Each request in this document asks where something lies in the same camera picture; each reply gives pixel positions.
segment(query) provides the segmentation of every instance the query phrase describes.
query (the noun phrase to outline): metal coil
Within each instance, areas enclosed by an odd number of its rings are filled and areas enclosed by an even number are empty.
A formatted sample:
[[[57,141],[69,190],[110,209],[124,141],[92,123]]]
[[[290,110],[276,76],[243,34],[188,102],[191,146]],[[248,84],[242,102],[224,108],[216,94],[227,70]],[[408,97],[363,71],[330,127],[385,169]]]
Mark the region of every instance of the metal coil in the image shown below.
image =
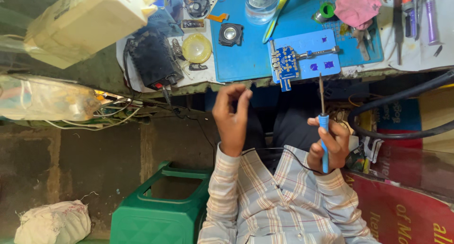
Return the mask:
[[[183,51],[181,50],[181,46],[178,43],[178,40],[175,39],[175,38],[172,39],[172,50],[173,50],[173,53],[175,53],[175,55],[177,57],[183,55]]]

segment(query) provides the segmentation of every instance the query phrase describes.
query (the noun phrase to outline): finger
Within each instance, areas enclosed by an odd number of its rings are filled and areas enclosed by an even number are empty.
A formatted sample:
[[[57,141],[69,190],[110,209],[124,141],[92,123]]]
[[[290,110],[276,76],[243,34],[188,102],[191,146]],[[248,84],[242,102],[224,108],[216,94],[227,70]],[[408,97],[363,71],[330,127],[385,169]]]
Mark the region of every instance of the finger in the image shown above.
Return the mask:
[[[347,130],[346,128],[344,128],[340,123],[337,123],[332,120],[330,120],[329,128],[330,128],[330,131],[334,135],[336,135],[336,140],[339,143],[339,145],[342,148],[347,149],[349,137],[350,137],[350,131]]]
[[[238,99],[238,106],[236,108],[236,115],[239,119],[247,119],[247,109],[249,107],[249,100],[253,97],[251,90],[246,90],[241,94]]]
[[[222,87],[218,95],[216,96],[216,102],[214,107],[217,108],[217,110],[222,111],[223,113],[228,112],[228,106],[230,102],[232,101],[231,97],[236,96],[239,97],[239,95],[235,95],[236,93],[242,94],[243,91],[246,90],[246,85],[244,84],[232,84],[228,86]]]
[[[315,120],[315,118],[308,118],[307,119],[307,124],[310,126],[318,126],[318,121]]]
[[[309,155],[307,156],[307,164],[311,169],[320,170],[321,169],[321,157],[325,151],[318,143],[313,143],[309,149]]]
[[[341,150],[341,145],[334,140],[333,136],[329,134],[324,127],[319,127],[318,128],[318,134],[320,135],[321,140],[323,140],[323,143],[326,145],[326,148],[328,148],[328,151],[337,154]]]
[[[330,120],[329,123],[329,128],[334,135],[339,136],[339,137],[349,137],[350,136],[350,131],[347,130],[344,126],[342,126],[340,123],[337,123],[333,120]]]

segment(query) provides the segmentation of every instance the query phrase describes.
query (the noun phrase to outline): solder wire spool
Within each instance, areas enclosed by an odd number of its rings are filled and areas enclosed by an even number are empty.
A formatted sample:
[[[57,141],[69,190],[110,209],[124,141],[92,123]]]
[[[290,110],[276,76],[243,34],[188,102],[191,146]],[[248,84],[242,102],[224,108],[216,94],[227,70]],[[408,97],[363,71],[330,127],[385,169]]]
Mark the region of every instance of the solder wire spool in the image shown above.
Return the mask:
[[[325,23],[329,18],[334,16],[334,10],[336,6],[332,3],[323,3],[320,6],[320,9],[315,12],[311,19],[315,20],[315,22],[322,24]]]

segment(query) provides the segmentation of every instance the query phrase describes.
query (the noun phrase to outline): pink cloth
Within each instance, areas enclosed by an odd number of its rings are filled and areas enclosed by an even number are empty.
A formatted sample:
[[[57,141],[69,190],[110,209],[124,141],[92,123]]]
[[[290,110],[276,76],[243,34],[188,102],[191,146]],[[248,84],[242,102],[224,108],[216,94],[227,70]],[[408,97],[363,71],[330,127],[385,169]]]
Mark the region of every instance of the pink cloth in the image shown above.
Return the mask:
[[[334,14],[345,24],[365,30],[381,7],[380,0],[336,0]]]

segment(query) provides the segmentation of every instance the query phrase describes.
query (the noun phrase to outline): blue circuit board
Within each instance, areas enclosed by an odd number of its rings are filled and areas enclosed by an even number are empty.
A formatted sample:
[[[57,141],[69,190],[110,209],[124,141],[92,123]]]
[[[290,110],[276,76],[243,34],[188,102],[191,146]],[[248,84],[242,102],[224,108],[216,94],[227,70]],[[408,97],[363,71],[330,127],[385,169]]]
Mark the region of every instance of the blue circuit board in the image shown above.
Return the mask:
[[[280,84],[282,92],[292,90],[292,87],[290,86],[290,79],[281,80]]]
[[[292,47],[286,46],[276,50],[277,70],[281,80],[296,78],[300,75],[295,57],[295,51]]]

